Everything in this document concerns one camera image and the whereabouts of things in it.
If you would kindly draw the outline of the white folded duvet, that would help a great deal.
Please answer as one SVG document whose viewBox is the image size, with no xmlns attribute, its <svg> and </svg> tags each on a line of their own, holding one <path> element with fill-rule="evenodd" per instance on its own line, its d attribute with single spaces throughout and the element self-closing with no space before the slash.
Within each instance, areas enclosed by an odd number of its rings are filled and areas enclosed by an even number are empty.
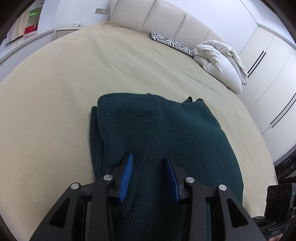
<svg viewBox="0 0 296 241">
<path fill-rule="evenodd" d="M 194 60 L 211 76 L 222 82 L 228 89 L 239 95 L 243 85 L 248 85 L 247 70 L 229 45 L 207 40 L 193 49 Z"/>
</svg>

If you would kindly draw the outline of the white window sill bench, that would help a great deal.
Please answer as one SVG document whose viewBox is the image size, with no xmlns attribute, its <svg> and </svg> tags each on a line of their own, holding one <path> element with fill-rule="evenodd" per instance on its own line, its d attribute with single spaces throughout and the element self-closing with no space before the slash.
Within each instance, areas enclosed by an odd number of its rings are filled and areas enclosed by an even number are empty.
<svg viewBox="0 0 296 241">
<path fill-rule="evenodd" d="M 54 35 L 55 29 L 50 29 L 23 41 L 1 57 L 1 65 L 8 62 L 20 64 L 31 54 L 52 42 Z"/>
</svg>

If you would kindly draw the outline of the zebra print pillow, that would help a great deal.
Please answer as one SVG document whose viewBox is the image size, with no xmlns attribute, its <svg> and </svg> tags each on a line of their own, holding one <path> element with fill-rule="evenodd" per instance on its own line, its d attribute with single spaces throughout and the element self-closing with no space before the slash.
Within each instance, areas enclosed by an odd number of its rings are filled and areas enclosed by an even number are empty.
<svg viewBox="0 0 296 241">
<path fill-rule="evenodd" d="M 177 50 L 177 51 L 179 51 L 191 58 L 194 57 L 194 54 L 191 49 L 189 49 L 184 44 L 182 44 L 176 40 L 173 40 L 173 39 L 171 39 L 161 33 L 155 32 L 155 31 L 151 31 L 150 36 L 151 36 L 151 39 L 155 42 L 158 42 L 158 43 L 166 45 L 170 48 L 173 48 L 174 50 Z"/>
</svg>

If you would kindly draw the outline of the dark green knit sweater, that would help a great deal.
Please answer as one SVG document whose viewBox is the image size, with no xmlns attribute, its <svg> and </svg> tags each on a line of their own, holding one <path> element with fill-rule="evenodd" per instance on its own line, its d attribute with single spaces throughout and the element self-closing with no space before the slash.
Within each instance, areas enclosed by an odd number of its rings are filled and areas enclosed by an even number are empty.
<svg viewBox="0 0 296 241">
<path fill-rule="evenodd" d="M 133 155 L 127 196 L 111 208 L 115 240 L 181 240 L 186 208 L 170 195 L 166 156 L 202 184 L 224 184 L 243 200 L 236 156 L 202 99 L 103 95 L 91 109 L 90 152 L 95 178 L 109 174 L 126 153 Z"/>
</svg>

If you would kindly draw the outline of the red storage box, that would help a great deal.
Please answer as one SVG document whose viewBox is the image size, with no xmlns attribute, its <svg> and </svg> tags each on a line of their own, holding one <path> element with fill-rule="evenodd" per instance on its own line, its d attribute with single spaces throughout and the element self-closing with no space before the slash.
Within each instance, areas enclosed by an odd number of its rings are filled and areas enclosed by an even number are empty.
<svg viewBox="0 0 296 241">
<path fill-rule="evenodd" d="M 29 34 L 31 32 L 34 32 L 38 29 L 38 24 L 33 24 L 33 25 L 30 25 L 28 27 L 25 28 L 25 31 L 24 31 L 24 34 Z"/>
</svg>

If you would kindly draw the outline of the white bedside table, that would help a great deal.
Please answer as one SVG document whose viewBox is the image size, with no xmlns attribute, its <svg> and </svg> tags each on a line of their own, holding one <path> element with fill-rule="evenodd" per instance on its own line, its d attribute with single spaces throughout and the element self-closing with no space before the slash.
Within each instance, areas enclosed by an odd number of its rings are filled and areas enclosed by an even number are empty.
<svg viewBox="0 0 296 241">
<path fill-rule="evenodd" d="M 56 29 L 54 40 L 64 37 L 65 35 L 68 35 L 72 32 L 76 32 L 76 31 L 83 29 L 83 28 L 85 28 L 85 26 Z"/>
</svg>

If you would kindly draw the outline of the beige bed with sheet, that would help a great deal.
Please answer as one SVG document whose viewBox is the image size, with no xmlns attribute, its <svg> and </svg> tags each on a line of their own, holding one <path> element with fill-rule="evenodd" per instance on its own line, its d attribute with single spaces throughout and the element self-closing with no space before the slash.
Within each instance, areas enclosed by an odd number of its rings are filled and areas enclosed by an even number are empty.
<svg viewBox="0 0 296 241">
<path fill-rule="evenodd" d="M 17 240 L 30 239 L 71 183 L 94 180 L 90 110 L 114 92 L 203 99 L 239 163 L 244 208 L 264 214 L 274 167 L 239 97 L 187 55 L 105 22 L 45 45 L 1 83 L 1 216 Z"/>
</svg>

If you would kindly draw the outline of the white wall shelf unit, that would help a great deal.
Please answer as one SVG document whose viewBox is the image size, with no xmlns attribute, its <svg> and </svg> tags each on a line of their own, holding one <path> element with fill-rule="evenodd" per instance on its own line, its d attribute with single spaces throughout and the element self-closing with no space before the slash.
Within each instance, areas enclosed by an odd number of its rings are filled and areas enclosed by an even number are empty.
<svg viewBox="0 0 296 241">
<path fill-rule="evenodd" d="M 30 25 L 39 23 L 39 19 L 40 19 L 40 15 L 41 15 L 41 11 L 44 3 L 45 3 L 44 0 L 36 0 L 30 5 L 30 7 L 28 8 L 28 13 L 26 17 L 25 28 Z M 29 16 L 29 11 L 39 11 L 40 14 L 35 16 Z"/>
</svg>

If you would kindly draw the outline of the cream padded headboard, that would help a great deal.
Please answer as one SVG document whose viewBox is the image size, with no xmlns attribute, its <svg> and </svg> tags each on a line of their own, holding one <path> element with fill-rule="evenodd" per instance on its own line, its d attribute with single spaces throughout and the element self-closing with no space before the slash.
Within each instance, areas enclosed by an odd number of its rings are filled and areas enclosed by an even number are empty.
<svg viewBox="0 0 296 241">
<path fill-rule="evenodd" d="M 110 1 L 109 20 L 149 34 L 161 33 L 190 49 L 203 41 L 223 40 L 201 21 L 167 1 Z"/>
</svg>

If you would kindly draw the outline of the grey wall switch panel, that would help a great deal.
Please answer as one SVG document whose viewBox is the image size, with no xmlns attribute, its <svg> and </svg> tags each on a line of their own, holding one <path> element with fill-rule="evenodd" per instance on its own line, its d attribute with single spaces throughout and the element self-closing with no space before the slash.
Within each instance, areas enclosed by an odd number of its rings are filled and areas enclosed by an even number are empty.
<svg viewBox="0 0 296 241">
<path fill-rule="evenodd" d="M 108 9 L 97 8 L 95 10 L 95 14 L 106 15 L 108 13 Z"/>
</svg>

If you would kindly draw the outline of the beige curtain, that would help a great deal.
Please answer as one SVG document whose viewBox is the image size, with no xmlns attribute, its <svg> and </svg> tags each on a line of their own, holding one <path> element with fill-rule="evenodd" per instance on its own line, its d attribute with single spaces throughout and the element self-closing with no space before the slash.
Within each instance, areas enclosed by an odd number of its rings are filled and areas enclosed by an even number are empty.
<svg viewBox="0 0 296 241">
<path fill-rule="evenodd" d="M 6 36 L 6 44 L 23 36 L 27 13 L 27 11 L 24 11 L 12 25 Z"/>
</svg>

